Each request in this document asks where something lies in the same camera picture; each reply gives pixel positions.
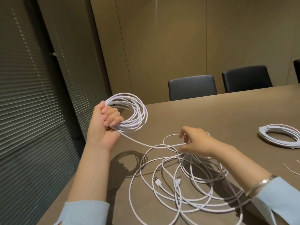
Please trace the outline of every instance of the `bracelet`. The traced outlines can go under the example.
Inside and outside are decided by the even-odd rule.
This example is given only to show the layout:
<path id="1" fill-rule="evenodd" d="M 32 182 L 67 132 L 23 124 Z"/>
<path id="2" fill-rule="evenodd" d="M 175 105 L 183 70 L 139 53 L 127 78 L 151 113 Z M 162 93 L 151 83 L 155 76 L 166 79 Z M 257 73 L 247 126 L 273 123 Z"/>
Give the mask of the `bracelet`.
<path id="1" fill-rule="evenodd" d="M 255 190 L 257 190 L 258 188 L 264 186 L 264 185 L 267 185 L 272 179 L 274 178 L 277 178 L 276 175 L 271 175 L 268 179 L 264 179 L 262 180 L 261 182 L 255 184 L 252 186 L 251 189 L 249 189 L 247 192 L 246 192 L 246 197 L 248 197 L 251 193 L 253 193 Z"/>

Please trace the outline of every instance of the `black leather chair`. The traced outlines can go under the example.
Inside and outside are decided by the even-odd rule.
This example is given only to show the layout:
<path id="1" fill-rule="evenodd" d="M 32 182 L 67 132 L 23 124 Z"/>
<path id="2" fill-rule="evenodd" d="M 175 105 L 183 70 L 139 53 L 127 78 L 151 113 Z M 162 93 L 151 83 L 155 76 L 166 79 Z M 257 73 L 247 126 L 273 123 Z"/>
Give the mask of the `black leather chair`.
<path id="1" fill-rule="evenodd" d="M 294 60 L 294 68 L 295 68 L 298 83 L 300 84 L 300 59 Z"/>
<path id="2" fill-rule="evenodd" d="M 217 94 L 215 79 L 211 75 L 174 79 L 168 84 L 170 101 Z"/>
<path id="3" fill-rule="evenodd" d="M 264 65 L 228 70 L 222 73 L 222 78 L 226 93 L 272 87 Z"/>

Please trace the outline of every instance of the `brown table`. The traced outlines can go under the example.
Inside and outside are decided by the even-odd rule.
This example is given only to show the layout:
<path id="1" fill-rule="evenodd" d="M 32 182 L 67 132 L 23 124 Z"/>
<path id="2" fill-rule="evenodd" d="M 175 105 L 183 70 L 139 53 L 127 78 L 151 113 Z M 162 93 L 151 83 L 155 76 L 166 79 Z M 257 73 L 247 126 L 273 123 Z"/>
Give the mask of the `brown table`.
<path id="1" fill-rule="evenodd" d="M 245 155 L 265 167 L 267 170 L 283 177 L 295 188 L 300 190 L 300 177 L 292 174 L 282 166 L 286 164 L 294 171 L 300 171 L 296 159 L 300 159 L 300 149 L 291 150 L 263 142 L 257 135 L 258 127 L 268 124 L 286 124 L 300 129 L 300 85 L 280 86 L 259 90 L 250 90 L 229 94 L 219 94 L 207 97 L 150 104 L 148 122 L 139 131 L 128 134 L 130 137 L 149 144 L 162 143 L 165 136 L 178 133 L 183 125 L 202 128 L 220 141 L 231 144 Z M 167 144 L 181 143 L 176 137 L 169 138 Z M 111 210 L 108 224 L 140 225 L 134 216 L 128 200 L 128 189 L 131 175 L 137 169 L 137 161 L 141 159 L 147 147 L 136 144 L 125 137 L 121 137 L 112 153 L 108 202 Z M 148 159 L 170 156 L 172 152 L 166 149 L 154 149 Z M 153 162 L 145 167 L 143 174 L 153 172 L 159 162 Z M 171 172 L 176 164 L 168 167 Z M 145 175 L 150 183 L 152 174 Z M 164 175 L 167 183 L 172 181 Z M 180 184 L 183 196 L 195 198 L 198 193 L 182 175 Z M 226 196 L 228 190 L 224 182 L 215 186 L 219 196 Z M 175 212 L 165 208 L 154 196 L 153 192 L 144 184 L 140 177 L 133 182 L 131 198 L 137 214 L 149 225 L 169 224 Z M 265 224 L 253 205 L 245 207 L 243 224 Z M 194 212 L 187 216 L 198 224 L 231 225 L 238 221 L 237 213 L 210 214 Z M 179 218 L 176 224 L 186 224 Z"/>

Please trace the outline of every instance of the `person's left arm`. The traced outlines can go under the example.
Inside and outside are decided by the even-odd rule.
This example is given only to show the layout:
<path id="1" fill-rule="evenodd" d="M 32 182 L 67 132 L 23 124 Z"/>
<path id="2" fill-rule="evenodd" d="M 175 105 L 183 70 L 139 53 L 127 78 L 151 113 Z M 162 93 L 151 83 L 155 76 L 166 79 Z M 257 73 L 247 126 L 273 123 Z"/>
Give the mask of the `person's left arm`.
<path id="1" fill-rule="evenodd" d="M 58 224 L 105 224 L 110 152 L 120 136 L 107 127 L 121 121 L 124 119 L 118 110 L 105 106 L 104 101 L 95 106 L 85 148 Z"/>

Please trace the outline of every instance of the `window blind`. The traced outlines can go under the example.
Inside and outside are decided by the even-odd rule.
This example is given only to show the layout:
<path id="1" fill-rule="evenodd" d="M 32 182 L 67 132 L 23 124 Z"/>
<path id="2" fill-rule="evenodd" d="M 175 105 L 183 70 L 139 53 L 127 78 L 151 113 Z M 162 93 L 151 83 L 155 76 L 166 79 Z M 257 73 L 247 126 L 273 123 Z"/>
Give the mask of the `window blind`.
<path id="1" fill-rule="evenodd" d="M 111 96 L 89 0 L 38 0 L 81 130 Z"/>
<path id="2" fill-rule="evenodd" d="M 0 10 L 0 224 L 36 224 L 84 139 L 24 0 L 0 0 Z"/>

